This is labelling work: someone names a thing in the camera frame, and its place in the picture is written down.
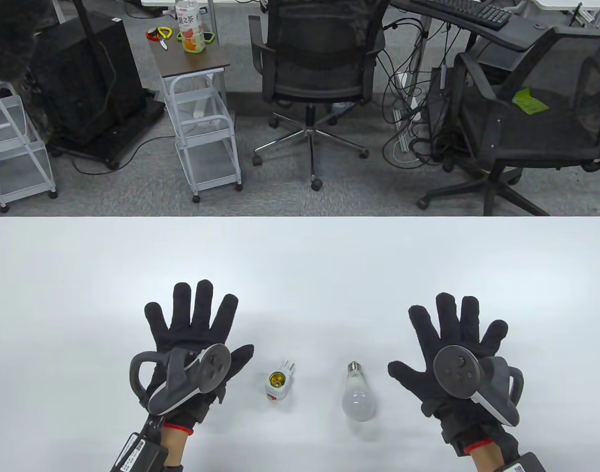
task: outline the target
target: black glove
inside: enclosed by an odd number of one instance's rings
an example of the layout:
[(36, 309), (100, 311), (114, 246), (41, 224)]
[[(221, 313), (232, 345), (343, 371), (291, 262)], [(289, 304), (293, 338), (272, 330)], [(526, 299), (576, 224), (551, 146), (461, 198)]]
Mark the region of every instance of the black glove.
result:
[[(167, 328), (165, 317), (158, 303), (151, 302), (145, 306), (145, 317), (149, 321), (151, 334), (159, 353), (167, 353), (173, 348), (185, 348), (192, 350), (197, 355), (201, 350), (213, 344), (226, 343), (239, 303), (237, 297), (227, 294), (223, 298), (212, 324), (210, 324), (212, 283), (203, 280), (197, 284), (192, 318), (190, 315), (190, 299), (190, 286), (184, 282), (176, 284), (174, 287), (174, 312), (170, 328)], [(223, 402), (226, 383), (243, 369), (253, 354), (254, 346), (251, 344), (234, 351), (231, 354), (230, 370), (224, 381), (212, 392), (199, 393), (176, 410), (168, 413), (165, 417), (165, 426), (177, 427), (192, 434), (195, 423), (203, 422), (210, 405), (215, 399), (219, 398), (219, 402)], [(151, 383), (147, 387), (147, 392), (155, 391), (166, 379), (167, 372), (160, 364), (157, 364), (151, 377)]]
[(462, 299), (460, 318), (457, 317), (457, 306), (453, 296), (440, 293), (435, 298), (435, 303), (440, 321), (440, 335), (424, 306), (415, 305), (409, 310), (426, 370), (418, 372), (395, 360), (388, 364), (388, 372), (419, 398), (424, 415), (433, 415), (440, 419), (442, 436), (447, 443), (453, 444), (460, 454), (465, 447), (487, 439), (489, 435), (482, 432), (479, 426), (500, 427), (500, 423), (478, 403), (455, 398), (444, 391), (433, 373), (433, 360), (440, 349), (451, 345), (467, 348), (478, 359), (495, 355), (507, 335), (508, 325), (501, 320), (493, 321), (480, 341), (480, 302), (477, 298), (465, 296)]

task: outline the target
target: chair backrest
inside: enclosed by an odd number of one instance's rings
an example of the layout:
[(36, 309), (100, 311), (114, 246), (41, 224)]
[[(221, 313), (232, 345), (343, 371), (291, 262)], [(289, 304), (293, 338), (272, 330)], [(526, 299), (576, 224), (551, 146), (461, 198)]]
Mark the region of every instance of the chair backrest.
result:
[[(600, 148), (600, 29), (554, 27), (548, 31), (504, 81), (497, 96), (512, 100), (525, 89), (554, 112), (550, 113), (552, 128), (556, 117), (569, 115), (578, 123), (577, 133)], [(552, 129), (543, 141), (558, 139), (556, 132)]]
[(374, 61), (367, 61), (367, 53), (375, 47), (388, 4), (270, 0), (267, 46), (275, 54), (264, 63), (264, 96), (315, 103), (370, 99)]

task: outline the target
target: keyboard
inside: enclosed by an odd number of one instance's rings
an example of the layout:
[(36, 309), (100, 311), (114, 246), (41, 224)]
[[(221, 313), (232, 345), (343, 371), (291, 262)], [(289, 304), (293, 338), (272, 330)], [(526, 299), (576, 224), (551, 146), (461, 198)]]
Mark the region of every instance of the keyboard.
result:
[(512, 14), (492, 5), (492, 0), (412, 0), (434, 10), (463, 18), (491, 30), (500, 30), (510, 20)]

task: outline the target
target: black mesh chair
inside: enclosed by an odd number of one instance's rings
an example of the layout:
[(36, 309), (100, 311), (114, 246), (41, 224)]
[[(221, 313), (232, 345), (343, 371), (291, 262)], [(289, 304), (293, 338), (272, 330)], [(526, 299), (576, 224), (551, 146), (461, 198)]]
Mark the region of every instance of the black mesh chair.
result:
[(267, 44), (259, 16), (250, 16), (254, 67), (263, 76), (267, 103), (306, 104), (304, 123), (274, 113), (297, 128), (280, 139), (254, 150), (252, 163), (261, 166), (261, 151), (305, 138), (311, 155), (311, 188), (319, 191), (315, 176), (313, 141), (316, 136), (350, 146), (366, 159), (368, 150), (323, 130), (319, 124), (334, 122), (331, 113), (316, 120), (316, 104), (367, 103), (372, 99), (376, 56), (385, 48), (383, 15), (389, 0), (270, 0)]
[[(475, 161), (474, 180), (428, 191), (420, 209), (433, 198), (484, 190), (484, 216), (493, 213), (496, 195), (545, 216), (510, 187), (523, 167), (600, 169), (600, 29), (550, 29), (497, 86), (469, 52), (456, 56), (454, 71), (450, 121), (461, 128)], [(548, 109), (529, 114), (513, 103), (527, 89)]]

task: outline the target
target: gray carpet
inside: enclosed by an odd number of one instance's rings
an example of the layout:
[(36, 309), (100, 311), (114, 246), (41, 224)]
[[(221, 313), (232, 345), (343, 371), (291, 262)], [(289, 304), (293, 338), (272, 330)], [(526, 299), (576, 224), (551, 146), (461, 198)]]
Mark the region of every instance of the gray carpet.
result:
[[(91, 0), (88, 7), (123, 18), (143, 85), (158, 89), (159, 81), (145, 39), (151, 25), (160, 20), (135, 20), (123, 14), (117, 0)], [(72, 14), (69, 2), (64, 11)], [(427, 211), (415, 206), (417, 198), (429, 188), (461, 182), (465, 176), (451, 175), (439, 167), (399, 170), (381, 158), (381, 147), (392, 135), (392, 126), (380, 117), (379, 107), (369, 104), (355, 110), (330, 131), (354, 140), (370, 149), (370, 159), (360, 160), (354, 151), (318, 144), (317, 174), (324, 181), (319, 193), (309, 187), (309, 160), (303, 144), (283, 147), (264, 154), (263, 167), (252, 167), (251, 150), (279, 137), (285, 131), (267, 126), (267, 108), (255, 99), (260, 90), (260, 76), (253, 70), (249, 47), (247, 15), (257, 14), (257, 4), (217, 6), (221, 43), (230, 50), (232, 65), (226, 73), (231, 107), (237, 111), (237, 142), (243, 169), (244, 191), (232, 187), (201, 193), (201, 203), (191, 202), (187, 182), (176, 156), (172, 139), (145, 145), (122, 171), (108, 176), (85, 176), (77, 173), (66, 156), (51, 159), (60, 197), (46, 195), (26, 198), (10, 204), (8, 216), (355, 216), (355, 215), (429, 215), (473, 216), (482, 214), (482, 197), (467, 195), (437, 200)], [(402, 16), (388, 10), (386, 22)], [(435, 31), (439, 24), (433, 25)], [(387, 51), (400, 64), (410, 54), (416, 30), (400, 27), (387, 32)], [(455, 42), (453, 53), (464, 49), (466, 34)], [(444, 53), (444, 34), (428, 45), (423, 70), (439, 63)], [(386, 74), (377, 67), (375, 92), (380, 97)], [(132, 150), (150, 137), (171, 135), (167, 117), (132, 144)], [(100, 164), (75, 160), (87, 172), (105, 170)], [(600, 215), (600, 171), (587, 174), (581, 169), (526, 170), (516, 190), (554, 215)], [(522, 211), (498, 199), (496, 214), (524, 215)]]

